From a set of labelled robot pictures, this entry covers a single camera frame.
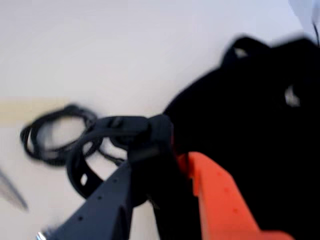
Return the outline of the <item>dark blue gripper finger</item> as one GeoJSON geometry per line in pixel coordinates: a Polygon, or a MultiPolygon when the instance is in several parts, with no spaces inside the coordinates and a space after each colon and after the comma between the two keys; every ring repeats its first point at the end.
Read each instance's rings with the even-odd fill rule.
{"type": "Polygon", "coordinates": [[[58,240],[127,240],[133,213],[131,169],[120,166],[57,230],[58,240]]]}

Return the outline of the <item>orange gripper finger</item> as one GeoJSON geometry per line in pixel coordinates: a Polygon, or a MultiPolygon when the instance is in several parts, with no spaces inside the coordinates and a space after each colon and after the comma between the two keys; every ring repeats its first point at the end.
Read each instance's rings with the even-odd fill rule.
{"type": "Polygon", "coordinates": [[[204,240],[291,240],[279,230],[261,230],[232,175],[200,152],[178,157],[182,172],[192,181],[198,199],[204,240]]]}

